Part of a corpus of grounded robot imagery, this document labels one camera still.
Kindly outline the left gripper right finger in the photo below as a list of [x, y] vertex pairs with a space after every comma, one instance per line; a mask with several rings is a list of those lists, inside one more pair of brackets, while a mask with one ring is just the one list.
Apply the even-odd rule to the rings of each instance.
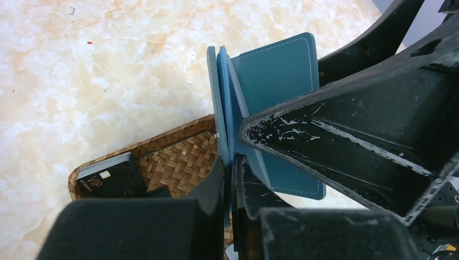
[[392, 215], [359, 209], [296, 209], [253, 172], [232, 165], [232, 229], [240, 259], [416, 259], [408, 230]]

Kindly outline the blue leather card holder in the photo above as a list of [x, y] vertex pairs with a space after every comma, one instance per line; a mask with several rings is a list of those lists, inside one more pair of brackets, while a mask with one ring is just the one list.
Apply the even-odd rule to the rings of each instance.
[[224, 164], [226, 210], [231, 209], [231, 177], [236, 153], [247, 156], [256, 176], [274, 192], [321, 200], [325, 185], [299, 168], [241, 143], [244, 118], [319, 88], [314, 36], [309, 32], [230, 57], [225, 47], [207, 48], [207, 69]]

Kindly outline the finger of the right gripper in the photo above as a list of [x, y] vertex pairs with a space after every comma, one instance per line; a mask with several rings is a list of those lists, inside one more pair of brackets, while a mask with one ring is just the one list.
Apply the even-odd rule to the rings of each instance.
[[245, 119], [239, 139], [409, 225], [458, 175], [458, 66], [349, 77]]
[[318, 60], [319, 86], [372, 67], [394, 55], [424, 0], [396, 0], [356, 39]]

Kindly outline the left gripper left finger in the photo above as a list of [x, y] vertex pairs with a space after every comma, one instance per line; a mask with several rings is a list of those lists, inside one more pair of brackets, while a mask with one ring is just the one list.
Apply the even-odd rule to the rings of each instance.
[[38, 259], [223, 259], [224, 164], [183, 198], [80, 199], [57, 217]]

